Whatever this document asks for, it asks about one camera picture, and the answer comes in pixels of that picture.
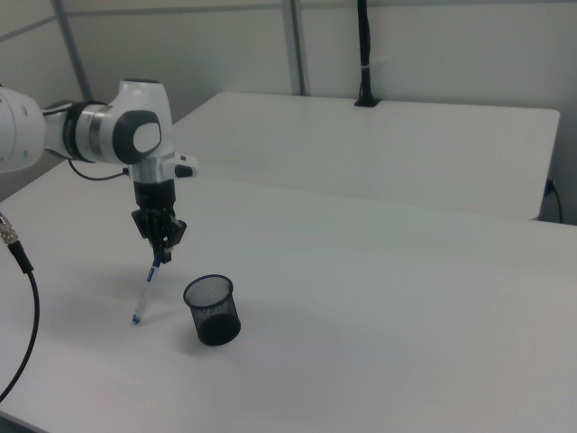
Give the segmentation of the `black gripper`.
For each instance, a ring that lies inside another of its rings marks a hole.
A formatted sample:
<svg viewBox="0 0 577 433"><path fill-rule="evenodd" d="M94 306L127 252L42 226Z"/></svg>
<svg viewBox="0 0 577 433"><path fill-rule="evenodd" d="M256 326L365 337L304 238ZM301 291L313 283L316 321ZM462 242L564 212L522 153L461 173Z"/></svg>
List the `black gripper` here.
<svg viewBox="0 0 577 433"><path fill-rule="evenodd" d="M187 228L184 221L176 218L174 211L177 198L175 182L134 182L133 189L138 206L132 212L133 221L141 237L149 241L153 261L169 263L173 247L181 241Z"/></svg>

